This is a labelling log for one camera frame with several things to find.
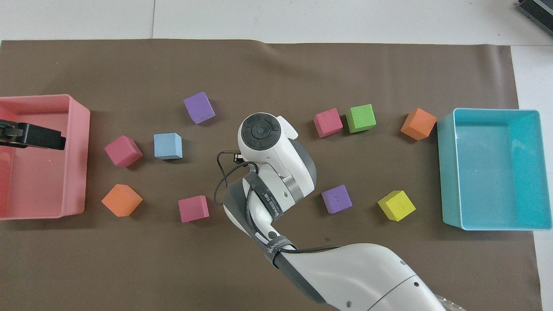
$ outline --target plastic bin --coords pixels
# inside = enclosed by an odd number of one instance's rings
[[[538,111],[457,108],[437,128],[445,223],[551,229]]]
[[[69,95],[0,97],[0,118],[60,131],[65,150],[0,146],[0,219],[85,209],[90,111]]]

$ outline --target pink bin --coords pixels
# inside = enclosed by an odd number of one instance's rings
[[[69,95],[0,97],[0,119],[55,129],[65,150],[0,146],[0,220],[85,210],[90,111]]]

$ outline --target orange cube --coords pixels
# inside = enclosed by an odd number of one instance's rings
[[[403,123],[401,132],[419,141],[430,135],[436,121],[438,121],[438,119],[435,116],[421,108],[417,108],[407,116],[407,120]]]
[[[115,185],[102,200],[102,203],[117,217],[130,215],[140,202],[142,198],[133,189],[119,184]]]

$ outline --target blue cube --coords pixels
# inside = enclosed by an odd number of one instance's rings
[[[177,133],[154,135],[154,156],[158,159],[182,159],[182,138]]]

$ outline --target black wire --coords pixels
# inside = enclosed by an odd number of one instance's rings
[[[223,169],[223,166],[221,165],[221,161],[219,161],[219,157],[223,154],[227,154],[227,153],[230,153],[229,151],[221,151],[219,153],[217,153],[217,165],[219,165],[219,169],[221,170],[221,173],[223,174],[223,176],[225,176],[225,170]],[[225,179],[225,187],[228,187],[228,182],[227,182],[227,179]]]
[[[340,246],[338,245],[322,246],[322,247],[315,247],[315,248],[306,248],[304,250],[287,250],[285,248],[281,248],[280,251],[283,253],[290,253],[290,254],[302,254],[302,253],[315,253],[315,252],[334,250],[339,247],[342,247],[342,246],[341,245]]]
[[[221,152],[217,153],[217,165],[219,166],[219,169],[221,170],[221,173],[223,174],[223,178],[217,184],[217,187],[215,188],[215,192],[213,194],[213,200],[215,201],[215,204],[217,204],[217,205],[223,205],[222,203],[217,202],[217,192],[219,191],[219,188],[221,187],[221,184],[223,182],[225,182],[225,186],[228,187],[227,178],[232,173],[234,173],[235,170],[237,170],[240,167],[246,167],[248,165],[253,165],[255,167],[255,173],[259,174],[259,167],[257,166],[257,163],[256,162],[251,162],[251,161],[243,162],[243,163],[235,166],[228,173],[225,173],[225,170],[223,169],[223,166],[221,165],[221,161],[219,160],[219,157],[223,154],[231,154],[231,153],[235,154],[235,153],[239,153],[239,151],[221,151]],[[255,224],[252,220],[252,215],[249,212],[249,198],[252,195],[252,190],[253,190],[253,188],[252,188],[252,186],[250,186],[249,189],[248,189],[248,195],[246,196],[246,221],[249,223],[250,226],[255,226]],[[261,231],[256,227],[254,227],[253,229],[255,229],[256,232],[261,233]],[[301,254],[301,253],[315,253],[315,252],[334,250],[334,249],[339,248],[339,247],[342,247],[342,246],[322,246],[322,247],[315,247],[315,248],[306,248],[304,250],[287,250],[285,248],[282,248],[280,251],[283,252],[283,253]]]
[[[252,162],[252,161],[246,161],[246,162],[243,162],[243,163],[240,163],[239,165],[235,166],[233,169],[231,169],[230,171],[228,171],[228,173],[225,174],[225,176],[223,176],[223,178],[221,179],[221,181],[217,184],[217,186],[215,187],[215,192],[213,194],[213,200],[215,201],[215,204],[217,205],[223,205],[222,203],[219,203],[217,201],[217,192],[219,191],[219,188],[221,187],[221,184],[223,184],[223,182],[225,182],[227,180],[227,178],[232,174],[234,173],[235,170],[241,168],[241,167],[246,167],[248,165],[253,165],[253,167],[255,168],[255,173],[256,174],[259,174],[259,166],[257,166],[257,163],[256,162]]]

